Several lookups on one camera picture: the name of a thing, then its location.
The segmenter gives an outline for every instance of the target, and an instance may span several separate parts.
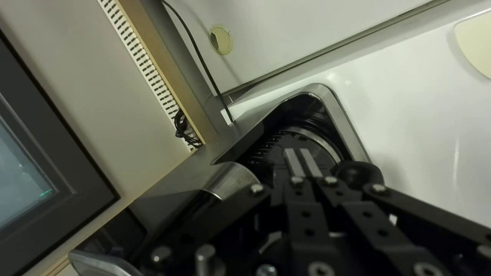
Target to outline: beige wall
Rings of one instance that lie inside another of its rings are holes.
[[[96,1],[0,2],[0,28],[123,198],[28,275],[59,263],[189,155]]]

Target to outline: ventilation grille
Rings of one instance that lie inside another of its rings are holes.
[[[174,116],[179,110],[179,105],[170,93],[170,90],[168,89],[158,70],[155,68],[147,52],[143,48],[140,40],[128,22],[128,18],[126,18],[125,14],[122,12],[119,3],[115,0],[98,0],[98,2],[112,26],[118,33],[119,38],[121,38],[121,41],[124,43],[126,49],[133,58],[133,61],[140,69],[140,72],[147,81],[148,86],[150,89],[152,89],[152,92],[159,101],[164,113],[169,118],[172,126],[174,126]],[[199,139],[191,126],[189,126],[189,128],[186,130],[186,134],[192,138]],[[181,140],[190,152],[194,149],[194,147],[188,144],[186,140],[183,138],[181,138]]]

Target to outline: metal bolt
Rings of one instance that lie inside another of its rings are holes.
[[[325,262],[311,262],[308,265],[309,276],[334,276],[334,269]]]
[[[480,245],[476,248],[476,251],[479,254],[479,256],[491,260],[491,247],[486,245]]]
[[[264,191],[264,186],[261,184],[253,184],[250,186],[250,190],[253,194],[260,194]]]
[[[195,253],[196,275],[209,276],[213,274],[213,257],[215,247],[210,244],[202,245]]]
[[[443,272],[438,267],[425,262],[415,263],[413,270],[416,276],[443,276]]]
[[[278,271],[274,265],[262,264],[257,267],[256,276],[277,276]]]
[[[389,189],[384,184],[373,184],[371,188],[372,192],[379,195],[388,195]]]
[[[292,182],[292,186],[294,188],[300,188],[301,185],[303,184],[303,178],[301,178],[299,176],[292,176],[290,181]]]
[[[326,176],[324,178],[324,181],[326,182],[326,186],[329,187],[337,187],[338,185],[337,178],[335,178],[334,176]]]
[[[166,246],[157,247],[152,251],[151,258],[154,263],[161,263],[169,258],[172,250]]]

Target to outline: glossy white surface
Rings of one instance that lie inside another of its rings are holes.
[[[457,22],[490,9],[491,1],[461,3],[447,5],[449,13],[433,11],[444,16],[431,15],[437,22],[431,30],[428,21],[424,33],[413,29],[368,50],[306,64],[234,104],[251,108],[322,83],[339,98],[389,186],[491,226],[491,80],[468,63],[454,34]]]
[[[355,35],[429,0],[169,0],[202,52],[221,91],[227,91]],[[188,36],[169,14],[186,41]],[[220,24],[234,47],[220,56],[208,34]]]

